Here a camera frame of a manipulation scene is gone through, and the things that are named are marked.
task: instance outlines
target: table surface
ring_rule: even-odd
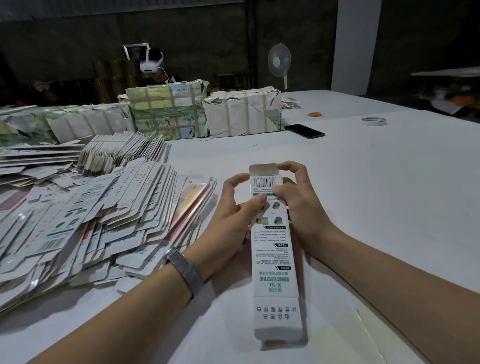
[[[328,91],[289,96],[302,109],[286,110],[286,121],[326,137],[280,132],[181,140],[172,143],[169,162],[180,172],[215,176],[217,193],[225,179],[251,164],[303,163],[328,215],[346,233],[480,292],[480,126]],[[326,116],[307,117],[312,111]],[[388,124],[366,126],[366,115],[385,117]],[[247,183],[236,189],[238,203],[249,197]],[[152,362],[424,362],[322,264],[303,257],[297,271],[307,342],[287,346],[254,338],[251,256],[245,250],[187,306]],[[119,296],[113,286],[58,289],[8,313],[0,318],[0,362],[25,363]]]

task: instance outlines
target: barcode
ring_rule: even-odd
[[[255,187],[273,187],[275,186],[275,177],[256,177],[253,183]]]
[[[42,247],[40,248],[40,251],[47,250],[47,249],[56,249],[62,244],[62,242],[64,240],[65,240],[65,237],[50,240],[50,241],[48,241],[48,242],[46,242],[45,244],[42,245]]]

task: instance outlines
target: smartwatch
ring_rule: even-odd
[[[167,250],[163,258],[166,263],[171,263],[177,269],[195,297],[202,289],[204,281],[193,264],[174,246]]]

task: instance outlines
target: white vr headset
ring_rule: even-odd
[[[158,62],[153,62],[149,60],[148,58],[149,53],[150,53],[150,48],[147,48],[145,60],[140,62],[140,70],[143,73],[157,73],[158,70],[161,68],[160,65],[163,63],[163,52],[160,52],[162,54],[162,58]]]

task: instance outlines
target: smartphone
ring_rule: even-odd
[[[311,129],[308,126],[301,124],[287,125],[285,130],[290,130],[295,134],[301,135],[307,139],[315,139],[325,136],[325,133],[319,132],[318,130]]]

